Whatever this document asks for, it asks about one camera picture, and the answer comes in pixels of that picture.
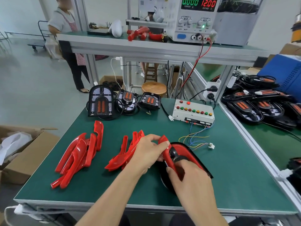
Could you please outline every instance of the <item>metal cart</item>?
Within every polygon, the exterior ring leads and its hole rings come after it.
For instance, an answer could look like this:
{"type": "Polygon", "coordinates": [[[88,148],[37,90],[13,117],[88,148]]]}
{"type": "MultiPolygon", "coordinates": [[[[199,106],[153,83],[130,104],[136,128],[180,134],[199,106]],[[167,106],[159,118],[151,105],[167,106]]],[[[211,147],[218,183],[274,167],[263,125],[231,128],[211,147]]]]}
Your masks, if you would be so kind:
{"type": "Polygon", "coordinates": [[[34,51],[37,51],[36,47],[43,47],[44,49],[46,49],[45,48],[46,37],[49,37],[51,35],[49,30],[41,29],[41,25],[40,25],[41,22],[48,23],[48,21],[45,21],[45,20],[39,20],[38,21],[38,26],[39,26],[39,30],[41,32],[41,35],[43,37],[43,41],[32,40],[30,43],[27,44],[29,46],[32,46],[34,51]]]}

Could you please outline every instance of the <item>red plastic pieces pile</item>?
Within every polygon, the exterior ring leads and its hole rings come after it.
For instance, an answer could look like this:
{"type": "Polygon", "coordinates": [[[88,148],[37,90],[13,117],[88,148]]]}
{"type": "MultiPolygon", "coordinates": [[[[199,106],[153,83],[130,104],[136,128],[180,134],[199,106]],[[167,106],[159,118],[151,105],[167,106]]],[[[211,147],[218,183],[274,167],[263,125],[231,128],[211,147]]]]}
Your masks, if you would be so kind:
{"type": "Polygon", "coordinates": [[[101,149],[102,122],[95,121],[94,132],[97,133],[97,137],[94,133],[91,133],[90,138],[86,139],[86,133],[82,133],[71,142],[55,169],[55,172],[60,173],[62,177],[51,183],[52,189],[58,186],[65,189],[75,173],[84,167],[91,166],[96,151],[101,149]]]}
{"type": "Polygon", "coordinates": [[[133,140],[131,141],[128,151],[126,151],[126,148],[129,138],[128,136],[124,136],[122,140],[121,151],[109,161],[109,164],[105,167],[105,169],[114,171],[121,167],[123,170],[133,157],[140,139],[144,136],[145,135],[142,130],[139,133],[133,132],[133,140]]]}

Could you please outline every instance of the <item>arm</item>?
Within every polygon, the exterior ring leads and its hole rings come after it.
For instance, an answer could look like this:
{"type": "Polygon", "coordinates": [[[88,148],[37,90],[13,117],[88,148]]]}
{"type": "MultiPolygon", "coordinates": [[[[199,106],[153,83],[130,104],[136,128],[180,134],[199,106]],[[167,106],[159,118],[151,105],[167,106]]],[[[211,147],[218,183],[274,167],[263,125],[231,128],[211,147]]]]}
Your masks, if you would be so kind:
{"type": "Polygon", "coordinates": [[[48,29],[52,35],[56,37],[57,34],[60,34],[61,32],[57,30],[55,27],[48,25],[48,29]]]}
{"type": "Polygon", "coordinates": [[[185,172],[182,181],[172,168],[167,167],[166,170],[183,208],[194,224],[228,226],[217,209],[212,182],[207,173],[187,160],[175,165],[185,172]]]}
{"type": "Polygon", "coordinates": [[[76,226],[119,225],[139,178],[156,160],[163,160],[160,155],[169,146],[169,142],[159,145],[151,142],[159,138],[152,134],[141,138],[131,161],[76,226]]]}

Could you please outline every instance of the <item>hand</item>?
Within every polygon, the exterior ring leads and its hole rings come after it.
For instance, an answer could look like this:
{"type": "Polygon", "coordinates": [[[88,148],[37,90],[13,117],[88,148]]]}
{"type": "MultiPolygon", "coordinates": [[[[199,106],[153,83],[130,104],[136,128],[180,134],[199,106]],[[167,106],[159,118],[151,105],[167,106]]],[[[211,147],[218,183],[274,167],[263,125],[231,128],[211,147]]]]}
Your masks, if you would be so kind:
{"type": "Polygon", "coordinates": [[[159,139],[160,136],[153,134],[142,137],[129,164],[139,172],[142,172],[142,174],[145,174],[156,160],[163,161],[161,153],[168,148],[169,141],[160,143],[159,145],[152,142],[159,139]]]}
{"type": "Polygon", "coordinates": [[[185,172],[182,181],[172,168],[167,167],[166,170],[183,208],[195,225],[228,225],[216,207],[208,174],[187,160],[178,161],[175,166],[185,172]]]}

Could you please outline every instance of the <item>power outlet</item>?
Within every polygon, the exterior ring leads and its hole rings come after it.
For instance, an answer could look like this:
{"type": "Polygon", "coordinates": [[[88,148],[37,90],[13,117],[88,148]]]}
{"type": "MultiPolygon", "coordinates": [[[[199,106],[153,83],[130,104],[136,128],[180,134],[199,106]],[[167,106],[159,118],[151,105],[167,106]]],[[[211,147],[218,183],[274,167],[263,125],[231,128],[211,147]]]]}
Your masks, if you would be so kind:
{"type": "MultiPolygon", "coordinates": [[[[212,86],[216,86],[217,88],[219,88],[220,85],[221,85],[221,81],[218,79],[217,82],[207,82],[207,85],[206,85],[205,89],[209,89],[212,86]]],[[[213,93],[214,97],[215,97],[217,92],[204,91],[203,92],[203,97],[205,98],[205,100],[208,100],[207,95],[210,94],[210,93],[213,93]]]]}

